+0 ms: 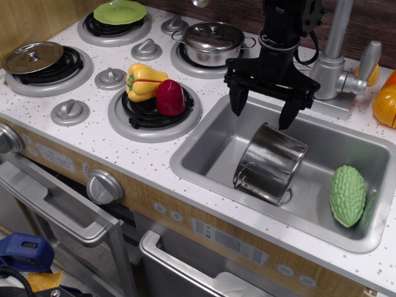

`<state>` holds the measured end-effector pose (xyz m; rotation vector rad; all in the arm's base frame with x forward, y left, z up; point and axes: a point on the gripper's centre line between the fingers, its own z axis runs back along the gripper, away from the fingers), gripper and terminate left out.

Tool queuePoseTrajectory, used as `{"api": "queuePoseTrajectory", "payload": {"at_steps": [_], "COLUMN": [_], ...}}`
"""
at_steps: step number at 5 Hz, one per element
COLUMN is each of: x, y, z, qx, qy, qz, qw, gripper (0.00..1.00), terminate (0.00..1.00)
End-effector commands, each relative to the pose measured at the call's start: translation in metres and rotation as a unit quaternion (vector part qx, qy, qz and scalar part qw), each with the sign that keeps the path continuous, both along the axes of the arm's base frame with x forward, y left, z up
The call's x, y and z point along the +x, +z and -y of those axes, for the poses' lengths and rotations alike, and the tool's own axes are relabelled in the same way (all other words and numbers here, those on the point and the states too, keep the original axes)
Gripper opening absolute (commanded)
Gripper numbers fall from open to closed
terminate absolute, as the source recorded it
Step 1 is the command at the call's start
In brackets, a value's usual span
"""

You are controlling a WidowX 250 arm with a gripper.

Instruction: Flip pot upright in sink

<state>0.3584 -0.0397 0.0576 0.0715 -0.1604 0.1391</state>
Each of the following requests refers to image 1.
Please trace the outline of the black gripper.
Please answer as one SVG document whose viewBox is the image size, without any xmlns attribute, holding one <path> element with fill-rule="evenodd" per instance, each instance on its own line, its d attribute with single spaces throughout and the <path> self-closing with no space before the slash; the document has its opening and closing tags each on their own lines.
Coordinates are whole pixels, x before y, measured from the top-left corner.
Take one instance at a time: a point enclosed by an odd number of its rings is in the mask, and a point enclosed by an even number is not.
<svg viewBox="0 0 396 297">
<path fill-rule="evenodd" d="M 227 59 L 224 81 L 229 88 L 231 110 L 239 116 L 250 91 L 285 102 L 279 130 L 288 129 L 300 110 L 310 108 L 320 84 L 297 70 L 300 42 L 291 45 L 260 42 L 257 58 Z"/>
</svg>

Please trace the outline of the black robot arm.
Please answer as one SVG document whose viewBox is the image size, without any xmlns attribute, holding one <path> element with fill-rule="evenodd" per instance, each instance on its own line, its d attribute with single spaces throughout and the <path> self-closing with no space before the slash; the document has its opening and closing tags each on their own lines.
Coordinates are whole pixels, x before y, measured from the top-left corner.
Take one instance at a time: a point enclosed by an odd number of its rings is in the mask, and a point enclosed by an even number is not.
<svg viewBox="0 0 396 297">
<path fill-rule="evenodd" d="M 264 1 L 264 26 L 258 41 L 257 58 L 226 60 L 225 83 L 229 87 L 231 109 L 240 115 L 250 91 L 285 102 L 279 128 L 288 129 L 299 111 L 310 108 L 320 83 L 294 65 L 299 62 L 302 37 L 318 43 L 314 29 L 325 14 L 321 1 Z"/>
</svg>

